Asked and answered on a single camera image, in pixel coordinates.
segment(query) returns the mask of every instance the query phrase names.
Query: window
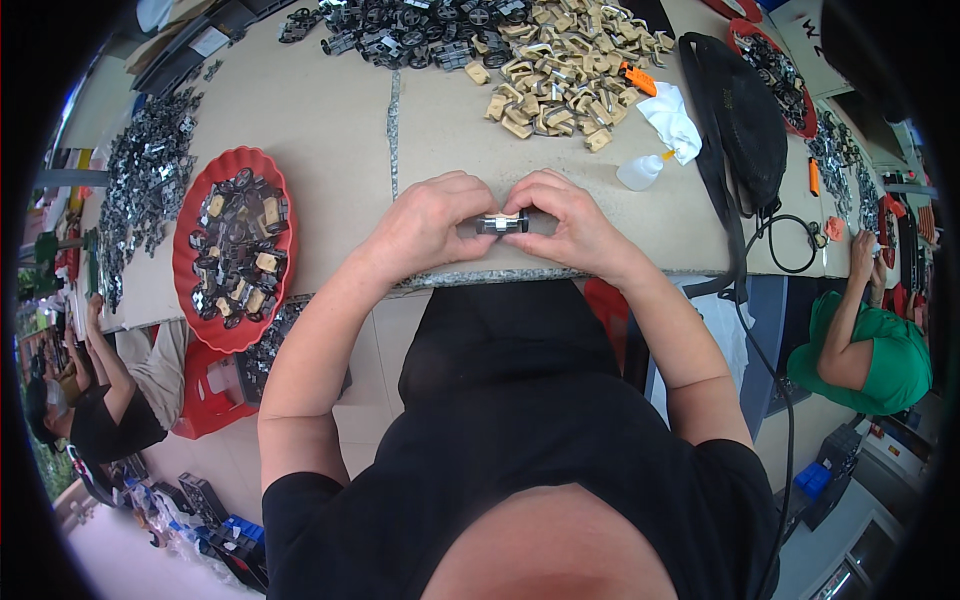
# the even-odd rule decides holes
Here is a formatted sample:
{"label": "window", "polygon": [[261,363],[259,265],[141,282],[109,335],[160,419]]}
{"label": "window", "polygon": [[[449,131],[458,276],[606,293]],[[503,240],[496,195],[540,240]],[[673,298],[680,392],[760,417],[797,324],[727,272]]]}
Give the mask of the window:
{"label": "window", "polygon": [[867,597],[873,580],[878,579],[893,558],[896,544],[870,520],[866,529],[810,600],[860,600]]}

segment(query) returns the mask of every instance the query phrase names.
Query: work table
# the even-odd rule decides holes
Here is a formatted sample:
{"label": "work table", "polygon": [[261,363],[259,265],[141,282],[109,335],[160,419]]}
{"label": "work table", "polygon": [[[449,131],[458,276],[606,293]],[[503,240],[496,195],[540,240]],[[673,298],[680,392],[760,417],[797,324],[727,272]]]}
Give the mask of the work table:
{"label": "work table", "polygon": [[[727,19],[699,0],[663,0],[663,4],[677,37],[696,31],[726,38]],[[207,61],[220,59],[223,65],[211,82],[192,83],[204,98],[189,151],[198,157],[195,174],[224,150],[240,145],[259,147],[274,158],[287,180],[300,222],[298,264],[289,296],[305,298],[330,277],[372,231],[393,200],[395,185],[402,192],[416,181],[455,169],[484,180],[501,203],[510,187],[530,171],[556,169],[586,188],[611,222],[668,274],[711,275],[729,267],[726,232],[695,161],[683,167],[676,160],[667,161],[658,179],[643,192],[630,191],[617,180],[616,168],[626,160],[666,150],[636,108],[630,108],[613,130],[613,142],[597,154],[587,150],[579,133],[571,138],[520,140],[483,118],[492,86],[474,84],[461,70],[445,73],[431,65],[392,72],[363,62],[354,51],[326,56],[320,48],[321,39],[329,36],[323,24],[301,42],[277,43],[279,24],[301,6],[314,8],[316,2],[299,2],[254,24],[243,40]],[[772,31],[764,24],[761,28]],[[687,112],[696,122],[679,53],[667,56],[665,62],[666,69],[654,69],[651,75],[680,87]],[[498,78],[493,75],[494,84]],[[391,121],[388,114],[395,114],[396,120]],[[834,199],[826,190],[820,198],[809,193],[804,141],[788,135],[787,142],[780,213],[822,224],[836,214]],[[855,180],[851,188],[850,222],[856,225]],[[100,197],[97,194],[88,201],[84,228],[96,224]],[[554,223],[549,215],[536,214],[531,230],[549,233]],[[182,316],[171,270],[173,228],[173,224],[167,226],[167,237],[154,259],[141,249],[126,268],[124,300],[116,315],[107,316],[108,326],[133,328]],[[756,223],[744,219],[743,228],[749,239]],[[774,229],[780,263],[803,266],[810,256],[803,229],[796,224],[777,224]],[[846,276],[848,261],[848,243],[831,243],[803,275]],[[765,240],[748,256],[748,270],[782,273]],[[575,275],[551,261],[495,244],[481,260],[414,276],[396,293]]]}

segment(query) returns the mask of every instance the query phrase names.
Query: white plastic bottle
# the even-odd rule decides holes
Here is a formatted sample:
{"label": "white plastic bottle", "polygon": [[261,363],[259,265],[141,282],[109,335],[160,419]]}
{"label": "white plastic bottle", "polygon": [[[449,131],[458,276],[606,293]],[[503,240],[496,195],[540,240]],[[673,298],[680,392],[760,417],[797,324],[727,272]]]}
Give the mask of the white plastic bottle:
{"label": "white plastic bottle", "polygon": [[616,178],[638,192],[649,187],[661,170],[663,170],[663,158],[659,155],[638,156],[620,165],[616,170]]}

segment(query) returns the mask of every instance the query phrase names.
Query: black cable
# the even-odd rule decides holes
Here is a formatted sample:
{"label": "black cable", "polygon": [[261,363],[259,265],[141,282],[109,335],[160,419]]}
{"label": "black cable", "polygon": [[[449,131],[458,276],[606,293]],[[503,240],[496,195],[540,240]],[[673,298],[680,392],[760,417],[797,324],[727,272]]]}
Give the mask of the black cable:
{"label": "black cable", "polygon": [[[774,236],[773,236],[773,227],[772,225],[777,221],[796,221],[804,227],[807,236],[810,238],[812,243],[811,248],[817,248],[816,240],[813,237],[813,232],[806,226],[806,223],[800,217],[795,215],[777,215],[772,217],[768,221],[762,223],[760,227],[756,229],[753,237],[750,238],[750,241],[747,242],[747,249],[744,252],[744,262],[746,262],[746,256],[750,253],[750,248],[753,247],[754,242],[763,237],[763,230],[768,228],[770,229],[770,234],[768,239],[770,240],[770,256],[774,260],[774,264],[777,265],[783,271],[796,274],[806,271],[810,265],[813,264],[813,261],[817,258],[817,251],[814,250],[810,256],[810,260],[801,268],[801,269],[787,269],[777,260],[777,256],[774,254]],[[794,416],[793,416],[793,399],[790,397],[790,394],[787,393],[786,388],[783,387],[783,383],[780,381],[780,378],[777,377],[777,371],[770,364],[770,361],[767,360],[766,355],[763,354],[763,350],[760,349],[760,344],[757,343],[754,338],[754,334],[751,333],[750,328],[747,326],[747,322],[743,319],[743,313],[740,311],[740,304],[736,302],[737,298],[740,298],[739,286],[742,285],[739,279],[735,280],[733,283],[734,295],[733,295],[733,305],[736,307],[736,316],[740,319],[740,325],[743,327],[743,331],[747,334],[747,339],[750,340],[750,343],[754,345],[756,353],[759,354],[760,360],[763,362],[763,366],[767,368],[767,371],[770,373],[770,376],[774,379],[774,385],[777,386],[777,390],[783,395],[783,401],[786,403],[786,414],[787,414],[787,446],[786,446],[786,485],[783,488],[783,506],[780,509],[780,525],[777,528],[777,538],[774,541],[773,550],[770,552],[770,559],[767,562],[767,566],[763,571],[763,580],[760,582],[760,587],[757,590],[756,598],[757,600],[763,600],[763,592],[766,590],[767,586],[770,583],[770,577],[773,575],[774,566],[777,564],[777,557],[780,555],[780,547],[783,546],[783,538],[786,536],[786,524],[787,516],[790,507],[790,487],[793,483],[793,443],[794,443]]]}

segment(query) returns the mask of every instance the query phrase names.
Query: face mask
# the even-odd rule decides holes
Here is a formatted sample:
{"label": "face mask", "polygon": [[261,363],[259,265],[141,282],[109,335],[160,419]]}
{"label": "face mask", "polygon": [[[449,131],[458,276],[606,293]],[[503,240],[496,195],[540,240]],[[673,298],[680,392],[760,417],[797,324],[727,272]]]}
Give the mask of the face mask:
{"label": "face mask", "polygon": [[66,403],[66,394],[63,393],[63,388],[53,380],[47,381],[47,404],[57,407],[57,419],[66,415],[66,412],[70,410]]}

